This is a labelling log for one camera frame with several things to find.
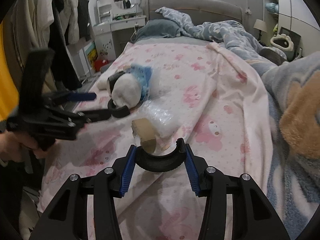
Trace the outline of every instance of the yellow sleeve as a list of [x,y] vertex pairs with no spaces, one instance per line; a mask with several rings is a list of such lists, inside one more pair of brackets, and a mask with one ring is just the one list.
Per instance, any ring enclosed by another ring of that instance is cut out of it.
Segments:
[[2,23],[0,24],[0,121],[8,117],[18,104],[19,94],[10,76],[4,54]]

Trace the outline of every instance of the metal screw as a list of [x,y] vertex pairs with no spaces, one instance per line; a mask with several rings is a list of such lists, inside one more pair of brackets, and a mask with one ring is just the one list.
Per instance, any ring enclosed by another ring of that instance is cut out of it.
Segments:
[[75,181],[79,178],[79,176],[77,174],[72,174],[69,178],[71,181]]
[[251,179],[251,177],[249,174],[242,174],[242,179],[249,180],[249,179]]
[[216,169],[215,169],[214,167],[209,166],[209,167],[207,168],[207,172],[209,172],[209,173],[214,173],[214,172],[216,172]]
[[111,173],[113,173],[113,168],[111,168],[111,167],[105,168],[105,169],[104,169],[104,173],[105,173],[105,174],[111,174]]

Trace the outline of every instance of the white drawer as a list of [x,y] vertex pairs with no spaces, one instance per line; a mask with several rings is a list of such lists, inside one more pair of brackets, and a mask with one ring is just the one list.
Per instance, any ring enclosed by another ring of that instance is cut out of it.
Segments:
[[291,0],[278,0],[279,13],[291,17]]
[[290,30],[291,28],[291,17],[287,15],[283,15],[279,13],[279,19],[278,19],[278,33],[280,33],[281,27],[287,28]]
[[112,22],[110,25],[111,31],[118,31],[123,29],[134,28],[136,24],[139,24],[139,27],[146,25],[146,18],[120,20],[119,22]]
[[93,27],[93,33],[94,35],[101,35],[103,33],[109,33],[111,32],[110,24],[99,24]]

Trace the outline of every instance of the blue blanket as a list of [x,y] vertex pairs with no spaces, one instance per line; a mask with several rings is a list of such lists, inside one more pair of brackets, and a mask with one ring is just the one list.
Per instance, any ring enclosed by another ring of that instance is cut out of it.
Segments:
[[[239,22],[205,22],[194,26],[188,14],[166,7],[156,12],[176,22],[184,36],[223,42],[226,49],[245,60],[261,76],[268,92],[273,140],[267,197],[282,219],[290,238],[295,239],[320,203],[320,160],[319,157],[310,158],[303,152],[293,154],[292,147],[289,147],[284,139],[279,124],[287,109],[290,87],[293,83],[303,87],[313,73],[320,70],[320,53],[277,66],[258,54],[265,47],[246,32]],[[270,49],[286,58],[279,49]]]

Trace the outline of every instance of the blue gripper pad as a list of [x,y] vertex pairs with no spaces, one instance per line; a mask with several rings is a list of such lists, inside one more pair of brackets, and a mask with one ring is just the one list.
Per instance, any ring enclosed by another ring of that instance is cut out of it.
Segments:
[[130,181],[132,178],[133,170],[136,165],[135,156],[136,156],[136,147],[132,148],[129,159],[124,167],[124,170],[121,175],[121,186],[119,189],[119,193],[123,197],[126,192],[128,192]]
[[199,185],[199,174],[198,174],[196,166],[192,160],[192,156],[189,152],[188,147],[186,147],[186,151],[187,151],[187,157],[184,161],[184,165],[186,166],[186,170],[187,170],[187,174],[189,177],[192,191],[194,193],[196,193],[196,196],[199,196],[199,193],[201,191],[200,185]]
[[68,96],[68,101],[78,102],[78,101],[93,101],[97,98],[96,93],[71,93]]

